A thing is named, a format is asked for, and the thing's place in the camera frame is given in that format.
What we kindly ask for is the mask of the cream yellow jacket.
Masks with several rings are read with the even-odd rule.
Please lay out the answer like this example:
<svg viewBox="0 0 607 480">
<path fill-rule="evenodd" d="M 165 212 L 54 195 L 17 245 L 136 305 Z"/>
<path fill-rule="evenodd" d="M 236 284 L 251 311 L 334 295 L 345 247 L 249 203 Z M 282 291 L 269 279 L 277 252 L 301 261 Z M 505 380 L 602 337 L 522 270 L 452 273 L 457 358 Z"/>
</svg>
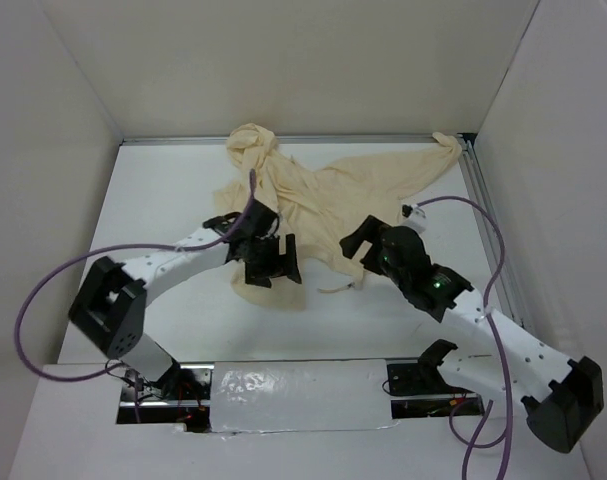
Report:
<svg viewBox="0 0 607 480">
<path fill-rule="evenodd" d="M 273 132 L 246 124 L 234 130 L 226 149 L 242 175 L 256 173 L 255 197 L 281 216 L 281 229 L 296 237 L 297 256 L 313 258 L 361 288 L 364 267 L 345 258 L 339 242 L 369 215 L 396 225 L 401 202 L 431 185 L 452 166 L 459 141 L 433 133 L 435 146 L 409 152 L 345 157 L 309 170 L 282 154 Z"/>
</svg>

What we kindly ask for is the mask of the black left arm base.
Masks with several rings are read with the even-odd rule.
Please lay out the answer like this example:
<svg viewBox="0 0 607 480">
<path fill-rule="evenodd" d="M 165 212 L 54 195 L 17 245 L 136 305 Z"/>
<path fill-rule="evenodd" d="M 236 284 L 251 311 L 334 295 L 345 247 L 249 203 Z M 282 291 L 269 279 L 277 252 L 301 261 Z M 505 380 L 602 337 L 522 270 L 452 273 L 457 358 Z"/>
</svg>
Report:
<svg viewBox="0 0 607 480">
<path fill-rule="evenodd" d="M 115 374 L 121 381 L 117 425 L 178 425 L 190 433 L 211 430 L 212 366 L 181 368 L 166 389 L 155 387 L 132 369 Z"/>
</svg>

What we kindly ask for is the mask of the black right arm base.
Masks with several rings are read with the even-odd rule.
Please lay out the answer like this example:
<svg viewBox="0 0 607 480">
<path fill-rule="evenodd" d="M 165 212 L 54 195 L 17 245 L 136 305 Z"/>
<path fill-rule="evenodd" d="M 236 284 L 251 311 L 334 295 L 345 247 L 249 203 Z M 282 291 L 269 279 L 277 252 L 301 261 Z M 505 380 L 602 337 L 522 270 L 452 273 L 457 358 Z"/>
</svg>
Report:
<svg viewBox="0 0 607 480">
<path fill-rule="evenodd" d="M 457 346 L 437 340 L 418 358 L 388 362 L 387 379 L 381 384 L 390 398 L 395 420 L 480 416 L 485 412 L 480 397 L 445 382 L 438 368 Z"/>
</svg>

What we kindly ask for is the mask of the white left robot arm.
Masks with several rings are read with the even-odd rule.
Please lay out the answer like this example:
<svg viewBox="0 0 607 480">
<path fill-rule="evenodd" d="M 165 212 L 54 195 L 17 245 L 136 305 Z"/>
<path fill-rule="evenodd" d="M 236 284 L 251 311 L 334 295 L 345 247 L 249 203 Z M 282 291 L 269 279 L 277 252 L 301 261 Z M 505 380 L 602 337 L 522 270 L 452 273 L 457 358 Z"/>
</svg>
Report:
<svg viewBox="0 0 607 480">
<path fill-rule="evenodd" d="M 246 212 L 206 220 L 186 238 L 152 253 L 91 265 L 69 309 L 69 320 L 109 360 L 138 374 L 159 399 L 172 397 L 184 376 L 179 362 L 144 331 L 147 308 L 198 274 L 240 261 L 246 284 L 269 289 L 285 277 L 301 281 L 296 237 L 280 235 L 277 213 L 254 200 Z"/>
</svg>

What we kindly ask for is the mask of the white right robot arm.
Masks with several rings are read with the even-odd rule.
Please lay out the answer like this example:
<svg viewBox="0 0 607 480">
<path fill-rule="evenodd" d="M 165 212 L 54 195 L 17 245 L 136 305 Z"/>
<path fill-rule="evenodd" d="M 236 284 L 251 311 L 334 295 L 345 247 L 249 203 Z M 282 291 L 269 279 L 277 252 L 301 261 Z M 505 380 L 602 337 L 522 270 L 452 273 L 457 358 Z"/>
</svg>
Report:
<svg viewBox="0 0 607 480">
<path fill-rule="evenodd" d="M 502 374 L 482 374 L 475 361 L 447 356 L 421 365 L 423 387 L 440 392 L 450 384 L 486 395 L 507 393 L 524 408 L 537 439 L 559 453 L 571 452 L 603 410 L 601 367 L 588 357 L 574 360 L 555 350 L 485 305 L 467 279 L 430 259 L 408 224 L 390 226 L 368 216 L 339 245 L 344 257 L 353 258 L 363 243 L 370 245 L 360 261 L 367 271 L 389 278 L 414 308 L 438 323 L 478 346 L 496 348 L 516 382 L 509 388 Z"/>
</svg>

